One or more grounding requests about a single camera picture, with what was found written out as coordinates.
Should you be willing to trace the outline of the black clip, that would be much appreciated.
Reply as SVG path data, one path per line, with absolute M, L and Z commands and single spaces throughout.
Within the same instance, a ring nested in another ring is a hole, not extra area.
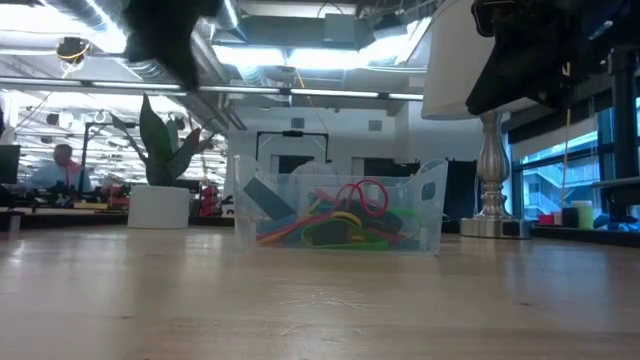
M 261 211 L 274 221 L 296 214 L 289 204 L 256 177 L 253 177 L 244 186 L 243 191 Z

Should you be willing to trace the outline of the linear ceiling light bar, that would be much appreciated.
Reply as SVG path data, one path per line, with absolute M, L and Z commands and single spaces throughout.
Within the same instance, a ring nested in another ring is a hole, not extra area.
M 52 90 L 56 92 L 74 92 L 81 89 L 90 89 L 98 93 L 109 92 L 150 92 L 161 95 L 186 96 L 188 90 L 178 84 L 168 83 L 140 83 L 123 81 L 101 81 L 83 79 L 57 79 L 57 78 L 27 78 L 0 76 L 0 88 L 3 89 L 32 89 Z M 424 96 L 411 93 L 393 93 L 376 91 L 349 91 L 349 90 L 325 90 L 313 88 L 287 88 L 287 87 L 252 87 L 233 85 L 204 85 L 199 88 L 202 93 L 226 93 L 226 94 L 252 94 L 252 95 L 284 95 L 284 96 L 309 96 L 309 97 L 341 97 L 354 99 L 375 99 L 419 102 Z

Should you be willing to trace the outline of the black background rig frame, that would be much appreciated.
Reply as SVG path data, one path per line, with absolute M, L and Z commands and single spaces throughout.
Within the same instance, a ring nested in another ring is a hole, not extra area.
M 80 148 L 80 175 L 77 200 L 103 203 L 102 192 L 114 185 L 133 184 L 144 177 L 143 163 L 127 135 L 140 140 L 135 123 L 126 122 L 126 131 L 112 121 L 89 121 L 84 125 Z

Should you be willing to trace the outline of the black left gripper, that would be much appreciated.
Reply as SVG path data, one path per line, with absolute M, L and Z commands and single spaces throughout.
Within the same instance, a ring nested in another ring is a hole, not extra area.
M 126 55 L 151 55 L 186 90 L 199 86 L 191 33 L 201 17 L 214 17 L 223 0 L 130 0 L 122 12 L 129 35 Z

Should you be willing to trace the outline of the red rubber band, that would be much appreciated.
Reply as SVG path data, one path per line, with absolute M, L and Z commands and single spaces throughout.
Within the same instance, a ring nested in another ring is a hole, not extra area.
M 266 233 L 259 233 L 256 241 L 259 245 L 267 245 L 287 237 L 291 233 L 306 226 L 319 223 L 329 218 L 336 210 L 337 204 L 325 200 L 317 200 L 310 207 L 296 216 L 292 221 Z

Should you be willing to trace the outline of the snake plant in white pot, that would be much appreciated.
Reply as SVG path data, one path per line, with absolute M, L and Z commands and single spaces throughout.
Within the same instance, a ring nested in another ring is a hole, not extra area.
M 191 195 L 176 181 L 190 166 L 192 158 L 212 145 L 202 130 L 192 130 L 183 141 L 173 121 L 164 121 L 152 109 L 148 96 L 142 98 L 138 128 L 140 141 L 128 132 L 128 124 L 112 116 L 112 124 L 122 131 L 145 165 L 147 184 L 134 186 L 128 207 L 128 226 L 135 229 L 178 230 L 188 226 Z

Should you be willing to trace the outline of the yellow rubber band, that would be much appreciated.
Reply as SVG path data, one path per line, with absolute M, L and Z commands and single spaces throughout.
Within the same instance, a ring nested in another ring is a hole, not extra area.
M 336 218 L 336 219 L 342 219 L 345 221 L 348 221 L 358 227 L 362 226 L 362 221 L 360 220 L 359 217 L 357 217 L 356 215 L 349 213 L 349 212 L 344 212 L 344 211 L 336 211 L 334 213 L 331 214 L 331 218 Z

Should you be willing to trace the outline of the rubber bands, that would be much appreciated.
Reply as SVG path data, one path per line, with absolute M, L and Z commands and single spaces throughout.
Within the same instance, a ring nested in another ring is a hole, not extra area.
M 365 184 L 373 184 L 381 191 L 383 195 L 383 203 L 381 205 L 378 205 L 376 210 L 372 210 L 368 206 L 367 198 L 364 195 L 364 190 L 362 189 L 362 186 Z M 384 215 L 388 209 L 389 200 L 390 200 L 388 190 L 383 184 L 381 184 L 377 180 L 365 178 L 355 183 L 347 183 L 343 185 L 338 191 L 338 193 L 336 194 L 335 205 L 334 205 L 335 208 L 337 208 L 341 204 L 341 195 L 345 190 L 349 190 L 345 207 L 348 207 L 354 195 L 357 195 L 362 210 L 369 216 L 380 217 Z

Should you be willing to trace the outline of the pale green container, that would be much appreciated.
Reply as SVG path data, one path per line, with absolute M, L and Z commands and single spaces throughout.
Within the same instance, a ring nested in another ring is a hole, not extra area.
M 571 202 L 571 207 L 578 211 L 578 227 L 580 229 L 593 229 L 594 208 L 589 200 L 576 200 Z

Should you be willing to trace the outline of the clear plastic bin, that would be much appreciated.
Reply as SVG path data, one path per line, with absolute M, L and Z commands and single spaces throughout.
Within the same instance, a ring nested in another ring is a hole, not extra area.
M 244 193 L 244 186 L 256 177 L 289 204 L 299 216 L 317 200 L 335 203 L 336 194 L 347 183 L 355 183 L 362 179 L 374 179 L 383 184 L 389 193 L 391 209 L 410 209 L 419 214 L 422 229 L 417 239 L 399 242 L 393 240 L 395 234 L 380 232 L 371 228 L 362 228 L 377 234 L 389 241 L 390 248 L 381 252 L 431 253 L 439 250 L 443 209 L 446 193 L 448 164 L 445 161 L 431 161 L 423 165 L 416 174 L 409 177 L 375 177 L 324 174 L 317 168 L 305 168 L 291 174 L 272 174 L 264 171 L 252 157 L 238 155 L 233 160 L 233 200 L 235 239 L 245 249 L 286 248 L 323 250 L 307 246 L 301 239 L 301 231 L 297 230 L 280 241 L 259 245 L 256 241 L 256 225 L 270 219 Z M 362 186 L 368 206 L 376 210 L 383 203 L 381 191 L 373 184 Z

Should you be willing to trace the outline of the grey ceiling box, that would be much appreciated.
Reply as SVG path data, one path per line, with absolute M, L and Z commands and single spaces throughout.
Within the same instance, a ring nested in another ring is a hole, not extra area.
M 349 14 L 328 13 L 324 17 L 324 42 L 352 44 L 356 38 L 355 18 Z

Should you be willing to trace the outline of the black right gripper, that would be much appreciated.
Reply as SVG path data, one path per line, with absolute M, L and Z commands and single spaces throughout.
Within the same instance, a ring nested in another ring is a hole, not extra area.
M 614 47 L 640 47 L 640 0 L 510 0 L 467 111 L 562 108 Z

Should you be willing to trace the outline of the white shade silver table lamp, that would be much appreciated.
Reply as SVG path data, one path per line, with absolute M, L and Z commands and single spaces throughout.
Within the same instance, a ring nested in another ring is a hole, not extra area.
M 489 59 L 494 42 L 480 36 L 472 19 L 473 0 L 443 0 L 426 31 L 430 39 L 421 116 L 425 120 L 451 123 L 474 117 L 466 100 Z M 523 108 L 522 100 L 508 105 L 491 105 L 476 118 L 482 124 L 476 176 L 482 185 L 481 208 L 460 220 L 465 237 L 526 239 L 531 224 L 511 215 L 505 208 L 503 184 L 511 175 L 501 134 L 505 115 Z

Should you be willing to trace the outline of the teal rubber band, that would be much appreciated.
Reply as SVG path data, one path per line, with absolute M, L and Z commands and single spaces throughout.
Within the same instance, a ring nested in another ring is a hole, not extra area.
M 286 217 L 279 220 L 264 220 L 256 225 L 256 232 L 258 234 L 269 235 L 273 232 L 279 232 L 281 228 L 294 224 L 296 222 L 296 216 Z

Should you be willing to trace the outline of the wide black rubber band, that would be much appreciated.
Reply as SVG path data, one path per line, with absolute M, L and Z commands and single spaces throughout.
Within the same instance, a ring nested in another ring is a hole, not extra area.
M 365 211 L 362 203 L 356 200 L 342 200 L 340 205 L 341 210 L 345 210 L 361 220 L 362 226 L 371 228 L 380 232 L 397 234 L 403 227 L 403 220 L 391 213 L 385 211 L 380 216 L 372 216 Z
M 341 220 L 327 221 L 318 227 L 317 243 L 319 245 L 341 245 L 348 242 L 350 226 Z

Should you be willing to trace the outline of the dark background monitor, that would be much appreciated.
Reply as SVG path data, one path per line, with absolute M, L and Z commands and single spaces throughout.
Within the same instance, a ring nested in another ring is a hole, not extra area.
M 0 145 L 0 184 L 16 184 L 20 145 Z

